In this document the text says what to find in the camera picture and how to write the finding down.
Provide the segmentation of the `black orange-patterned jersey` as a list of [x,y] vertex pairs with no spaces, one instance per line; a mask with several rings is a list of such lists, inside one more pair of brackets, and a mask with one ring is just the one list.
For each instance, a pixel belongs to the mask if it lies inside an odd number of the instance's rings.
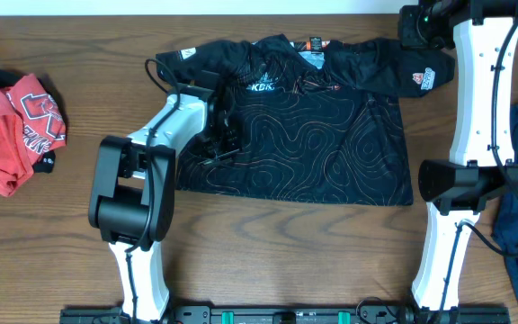
[[228,128],[196,139],[178,161],[184,191],[301,203],[409,205],[411,175],[400,98],[454,77],[440,50],[398,40],[293,42],[273,35],[162,52],[160,76],[219,78]]

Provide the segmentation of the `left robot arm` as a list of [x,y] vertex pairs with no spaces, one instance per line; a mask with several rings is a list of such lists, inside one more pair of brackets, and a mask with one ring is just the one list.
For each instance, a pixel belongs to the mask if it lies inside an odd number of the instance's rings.
[[162,242],[174,214],[176,162],[199,143],[200,165],[214,167],[239,150],[231,109],[220,102],[226,88],[218,74],[202,70],[189,81],[171,79],[165,106],[140,130],[107,136],[99,146],[88,219],[113,253],[121,276],[121,318],[159,323],[170,292]]

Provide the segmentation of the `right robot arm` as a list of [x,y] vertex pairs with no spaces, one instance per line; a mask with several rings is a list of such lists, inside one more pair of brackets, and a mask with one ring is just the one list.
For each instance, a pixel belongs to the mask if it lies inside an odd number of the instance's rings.
[[518,1],[405,5],[398,37],[407,49],[457,52],[458,108],[450,155],[425,160],[419,170],[428,226],[411,293],[420,320],[459,316],[460,272],[479,215],[487,201],[518,188],[510,135]]

